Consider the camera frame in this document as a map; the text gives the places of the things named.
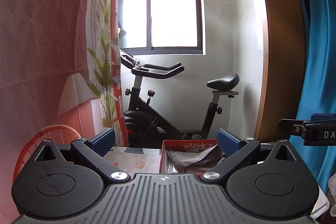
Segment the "grey knit cloth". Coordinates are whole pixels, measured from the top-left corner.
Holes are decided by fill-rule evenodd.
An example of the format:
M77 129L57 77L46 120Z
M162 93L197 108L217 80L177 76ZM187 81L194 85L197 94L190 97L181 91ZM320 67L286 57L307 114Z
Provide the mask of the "grey knit cloth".
M173 162L174 168L179 173L206 172L216 166L227 157L217 146L205 149L202 152L179 152L167 151L169 159Z

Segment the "red strawberry cardboard box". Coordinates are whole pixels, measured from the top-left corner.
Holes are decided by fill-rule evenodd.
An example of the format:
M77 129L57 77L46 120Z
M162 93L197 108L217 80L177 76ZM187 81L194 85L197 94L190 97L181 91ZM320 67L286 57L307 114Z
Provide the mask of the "red strawberry cardboard box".
M160 173L193 173L198 177L227 159L215 139L165 140L162 144Z

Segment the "cartoon print table cloth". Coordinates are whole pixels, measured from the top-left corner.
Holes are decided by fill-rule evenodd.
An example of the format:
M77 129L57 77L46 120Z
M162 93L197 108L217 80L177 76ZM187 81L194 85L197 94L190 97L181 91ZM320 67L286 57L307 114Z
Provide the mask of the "cartoon print table cloth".
M159 173L161 150L112 147L104 159L134 177L136 173Z

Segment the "blue curtain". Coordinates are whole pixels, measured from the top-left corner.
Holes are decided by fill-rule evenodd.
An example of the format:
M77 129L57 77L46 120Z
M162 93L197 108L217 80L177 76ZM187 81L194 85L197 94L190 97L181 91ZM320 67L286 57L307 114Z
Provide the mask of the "blue curtain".
M300 0L305 75L297 119L335 113L335 0Z

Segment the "wooden door frame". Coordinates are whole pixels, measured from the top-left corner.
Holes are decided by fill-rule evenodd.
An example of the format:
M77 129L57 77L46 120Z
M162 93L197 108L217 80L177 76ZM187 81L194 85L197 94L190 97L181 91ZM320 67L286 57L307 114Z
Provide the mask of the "wooden door frame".
M305 32L300 0L265 0L264 61L254 137L260 142L286 139L282 118L295 118L305 70Z

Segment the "window frame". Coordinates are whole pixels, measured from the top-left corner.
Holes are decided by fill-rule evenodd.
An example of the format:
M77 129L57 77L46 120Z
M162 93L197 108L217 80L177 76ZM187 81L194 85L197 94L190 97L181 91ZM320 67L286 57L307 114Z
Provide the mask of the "window frame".
M119 41L131 55L203 53L202 0L118 0Z

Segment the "printed wall backdrop cloth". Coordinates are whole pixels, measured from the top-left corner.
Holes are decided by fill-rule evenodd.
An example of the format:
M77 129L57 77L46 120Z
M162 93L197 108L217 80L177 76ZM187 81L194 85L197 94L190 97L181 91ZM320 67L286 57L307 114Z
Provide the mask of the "printed wall backdrop cloth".
M117 0L1 0L1 223L20 155L51 125L82 137L108 122L127 145Z

